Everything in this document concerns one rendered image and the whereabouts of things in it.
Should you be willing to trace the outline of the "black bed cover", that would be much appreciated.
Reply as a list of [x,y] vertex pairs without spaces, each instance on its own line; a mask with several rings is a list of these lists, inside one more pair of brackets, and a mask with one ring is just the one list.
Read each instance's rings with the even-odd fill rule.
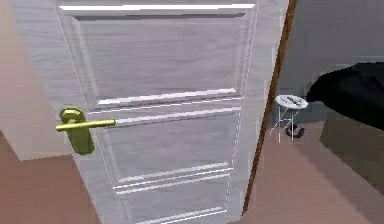
[[321,75],[306,100],[384,131],[384,62],[356,63]]

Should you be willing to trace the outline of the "black object under table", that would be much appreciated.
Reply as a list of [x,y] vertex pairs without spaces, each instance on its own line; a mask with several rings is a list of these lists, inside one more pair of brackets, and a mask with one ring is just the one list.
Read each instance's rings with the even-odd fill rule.
[[287,136],[291,138],[301,138],[304,135],[305,129],[299,128],[296,124],[293,124],[285,129]]

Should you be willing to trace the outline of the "white round side table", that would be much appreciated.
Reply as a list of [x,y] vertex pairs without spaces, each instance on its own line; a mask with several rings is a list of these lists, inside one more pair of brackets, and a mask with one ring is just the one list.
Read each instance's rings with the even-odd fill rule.
[[296,124],[295,117],[302,110],[306,109],[309,103],[302,97],[287,94],[276,96],[275,102],[278,106],[278,115],[277,120],[270,132],[278,129],[278,142],[281,142],[281,133],[285,132],[287,127]]

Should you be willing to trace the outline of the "grey panelled room door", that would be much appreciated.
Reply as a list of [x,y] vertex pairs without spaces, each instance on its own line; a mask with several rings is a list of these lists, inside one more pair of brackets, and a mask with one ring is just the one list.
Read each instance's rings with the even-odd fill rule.
[[8,0],[101,224],[243,212],[289,0]]

